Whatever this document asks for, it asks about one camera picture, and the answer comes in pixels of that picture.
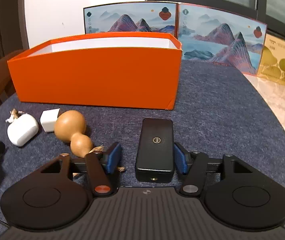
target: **gift box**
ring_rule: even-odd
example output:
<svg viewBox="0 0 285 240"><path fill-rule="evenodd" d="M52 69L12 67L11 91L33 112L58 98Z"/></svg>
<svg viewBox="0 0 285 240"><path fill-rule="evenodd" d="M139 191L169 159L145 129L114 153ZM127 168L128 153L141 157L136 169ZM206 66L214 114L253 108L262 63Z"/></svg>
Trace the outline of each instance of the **gift box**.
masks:
<svg viewBox="0 0 285 240"><path fill-rule="evenodd" d="M181 43L169 33L64 37L8 61L22 102L172 110Z"/></svg>

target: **blue carpet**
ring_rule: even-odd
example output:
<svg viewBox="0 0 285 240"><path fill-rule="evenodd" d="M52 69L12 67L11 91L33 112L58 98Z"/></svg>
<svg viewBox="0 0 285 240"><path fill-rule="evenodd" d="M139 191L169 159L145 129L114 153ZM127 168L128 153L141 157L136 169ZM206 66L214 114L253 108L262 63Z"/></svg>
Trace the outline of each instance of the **blue carpet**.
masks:
<svg viewBox="0 0 285 240"><path fill-rule="evenodd" d="M25 111L39 122L42 111L58 107L63 111L75 109L86 117L95 145L121 143L121 162L127 168L121 185L160 186L138 182L134 173L142 120L149 117L171 119L175 141L187 150L200 150L215 158L234 154L285 187L285 131L254 87L235 68L183 60L173 111L21 103L16 95L11 96L0 106L0 140L7 146L0 163L0 197L50 159L70 153L53 133L42 130L24 147L12 145L5 123L9 111ZM179 184L175 175L166 185ZM0 219L4 220L1 210Z"/></svg>

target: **ribbed surface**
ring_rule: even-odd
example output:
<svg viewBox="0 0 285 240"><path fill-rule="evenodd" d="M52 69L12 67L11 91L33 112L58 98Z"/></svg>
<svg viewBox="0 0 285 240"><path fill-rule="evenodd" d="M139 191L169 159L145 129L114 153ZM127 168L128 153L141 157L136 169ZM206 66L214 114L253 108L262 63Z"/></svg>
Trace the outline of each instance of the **ribbed surface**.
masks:
<svg viewBox="0 0 285 240"><path fill-rule="evenodd" d="M94 200L73 225L35 233L10 228L0 240L285 240L285 229L241 232L219 224L196 198L184 198L173 187L125 188Z"/></svg>

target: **white earbuds case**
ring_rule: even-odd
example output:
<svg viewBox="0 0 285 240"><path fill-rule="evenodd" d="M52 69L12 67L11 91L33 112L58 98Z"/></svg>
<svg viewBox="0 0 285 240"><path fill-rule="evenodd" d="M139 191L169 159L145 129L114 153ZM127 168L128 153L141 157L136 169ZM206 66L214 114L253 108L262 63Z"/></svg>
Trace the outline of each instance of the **white earbuds case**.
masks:
<svg viewBox="0 0 285 240"><path fill-rule="evenodd" d="M9 140L16 146L23 146L38 132L38 122L30 114L23 114L12 122L7 129Z"/></svg>

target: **small figurine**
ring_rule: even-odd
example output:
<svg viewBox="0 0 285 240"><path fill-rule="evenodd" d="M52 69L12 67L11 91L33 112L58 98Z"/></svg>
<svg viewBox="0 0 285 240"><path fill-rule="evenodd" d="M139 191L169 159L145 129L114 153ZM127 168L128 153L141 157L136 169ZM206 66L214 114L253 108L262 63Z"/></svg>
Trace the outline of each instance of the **small figurine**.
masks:
<svg viewBox="0 0 285 240"><path fill-rule="evenodd" d="M6 119L6 122L12 123L15 119L18 119L21 115L25 114L23 111L17 111L15 108L10 111L10 117Z"/></svg>

